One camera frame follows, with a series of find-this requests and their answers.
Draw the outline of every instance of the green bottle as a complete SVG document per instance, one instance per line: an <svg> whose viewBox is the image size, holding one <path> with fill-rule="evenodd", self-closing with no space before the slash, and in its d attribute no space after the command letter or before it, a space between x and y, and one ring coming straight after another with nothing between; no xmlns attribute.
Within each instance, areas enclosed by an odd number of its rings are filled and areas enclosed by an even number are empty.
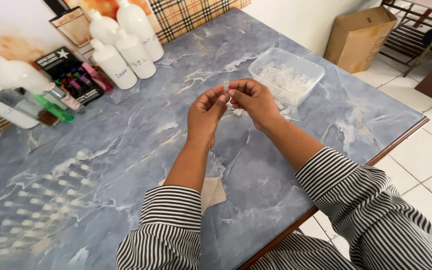
<svg viewBox="0 0 432 270"><path fill-rule="evenodd" d="M54 114L57 118L61 118L61 120L65 122L71 122L74 119L71 114L63 110L60 106L51 103L41 95L33 95L33 97L35 101L41 104L48 112Z"/></svg>

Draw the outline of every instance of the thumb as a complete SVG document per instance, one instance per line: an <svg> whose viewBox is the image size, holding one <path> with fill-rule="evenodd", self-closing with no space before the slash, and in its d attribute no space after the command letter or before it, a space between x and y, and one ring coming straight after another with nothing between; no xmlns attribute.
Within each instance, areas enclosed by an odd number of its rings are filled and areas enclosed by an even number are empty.
<svg viewBox="0 0 432 270"><path fill-rule="evenodd" d="M243 107L246 107L248 105L248 102L251 100L251 97L249 95L246 95L238 90L230 89L227 93L232 99L237 101Z"/></svg>
<svg viewBox="0 0 432 270"><path fill-rule="evenodd" d="M220 95L216 102L209 108L208 112L211 114L215 114L218 116L218 118L221 118L223 116L223 107L226 105L226 96Z"/></svg>

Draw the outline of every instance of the hand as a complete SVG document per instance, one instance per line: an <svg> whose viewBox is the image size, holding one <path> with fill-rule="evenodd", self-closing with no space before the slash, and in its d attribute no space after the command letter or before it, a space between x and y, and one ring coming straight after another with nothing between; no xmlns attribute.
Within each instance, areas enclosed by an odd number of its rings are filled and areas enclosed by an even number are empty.
<svg viewBox="0 0 432 270"><path fill-rule="evenodd" d="M231 97L233 108L247 111L259 131L274 121L283 119L279 114L273 94L258 81L241 79L230 82L228 94Z"/></svg>
<svg viewBox="0 0 432 270"><path fill-rule="evenodd" d="M218 85L200 95L188 112L188 139L186 143L203 144L209 150L215 144L219 119L228 109L229 96L223 85Z"/></svg>

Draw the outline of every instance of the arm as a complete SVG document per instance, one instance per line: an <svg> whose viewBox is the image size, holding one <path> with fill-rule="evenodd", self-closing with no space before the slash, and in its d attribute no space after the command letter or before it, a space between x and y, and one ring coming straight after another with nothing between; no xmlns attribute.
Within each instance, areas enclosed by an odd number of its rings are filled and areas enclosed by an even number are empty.
<svg viewBox="0 0 432 270"><path fill-rule="evenodd" d="M228 108L223 86L205 92L189 108L188 139L164 186L148 191L139 227L116 251L118 270L199 269L201 189L219 119Z"/></svg>
<svg viewBox="0 0 432 270"><path fill-rule="evenodd" d="M355 265L371 270L432 269L432 224L400 197L382 170L359 166L284 123L264 85L239 80L229 87L233 107L245 109L256 128L298 170L296 177L309 197L349 242Z"/></svg>

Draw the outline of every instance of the clear plastic box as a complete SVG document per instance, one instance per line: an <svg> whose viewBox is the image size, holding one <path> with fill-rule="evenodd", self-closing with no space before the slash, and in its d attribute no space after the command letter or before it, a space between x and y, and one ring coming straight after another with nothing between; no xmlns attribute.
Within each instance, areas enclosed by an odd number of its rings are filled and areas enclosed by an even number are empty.
<svg viewBox="0 0 432 270"><path fill-rule="evenodd" d="M271 48L249 65L253 78L266 85L281 103L298 106L316 83L325 75L325 69L302 57Z"/></svg>

